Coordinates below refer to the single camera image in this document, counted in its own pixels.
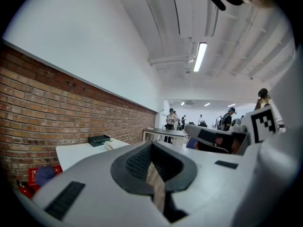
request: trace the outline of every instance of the black box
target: black box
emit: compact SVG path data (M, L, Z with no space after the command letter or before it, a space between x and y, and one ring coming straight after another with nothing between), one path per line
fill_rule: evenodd
M107 135L89 137L89 144L92 147L103 146L105 141L110 141L110 137Z

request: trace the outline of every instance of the white table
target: white table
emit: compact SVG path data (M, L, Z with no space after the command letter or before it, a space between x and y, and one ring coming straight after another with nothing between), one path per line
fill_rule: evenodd
M172 130L163 130L163 129L158 129L158 128L154 128L154 129L144 129L143 130L143 141L146 141L145 136L146 134L152 134L156 137L156 139L158 138L159 135L163 135L163 136L168 136L168 137L173 137L174 139L178 139L178 144L180 146L183 146L183 140L185 138L185 134L183 131L172 131Z
M110 140L119 144L120 146L129 145L114 138L111 138ZM106 151L107 149L105 149L105 145L92 147L89 143L56 147L57 156L63 171L67 170L86 157Z

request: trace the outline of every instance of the white ceiling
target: white ceiling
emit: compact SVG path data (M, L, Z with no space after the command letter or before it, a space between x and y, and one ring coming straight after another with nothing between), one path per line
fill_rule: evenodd
M224 89L228 82L239 87L262 83L273 86L281 78L294 55L292 32L275 9L227 2L220 11L215 34L205 37L207 51L199 72L193 72L189 56L197 43L180 38L174 0L120 0L141 35L163 84ZM214 11L214 4L207 3ZM207 9L202 9L207 17Z
M228 110L230 107L229 105L233 105L232 107L240 107L246 105L246 103L243 102L234 102L234 101L223 101L223 100L169 100L169 104L171 107L174 106L181 106L181 103L184 102L183 107L194 107L194 108L203 108L203 109L223 109Z

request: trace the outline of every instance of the fluorescent light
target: fluorescent light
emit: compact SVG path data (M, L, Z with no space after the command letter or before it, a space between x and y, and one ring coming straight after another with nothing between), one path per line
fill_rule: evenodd
M202 64L202 61L203 61L203 57L204 57L205 52L206 52L206 48L207 48L207 43L205 43L205 42L200 42L199 43L197 59L196 59L195 67L194 67L194 72L199 71L200 66Z

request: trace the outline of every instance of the brick wall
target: brick wall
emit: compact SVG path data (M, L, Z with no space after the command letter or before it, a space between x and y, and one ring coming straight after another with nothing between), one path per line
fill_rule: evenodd
M27 180L29 168L58 165L55 146L102 134L136 143L154 126L151 110L4 45L0 57L0 161L12 184Z

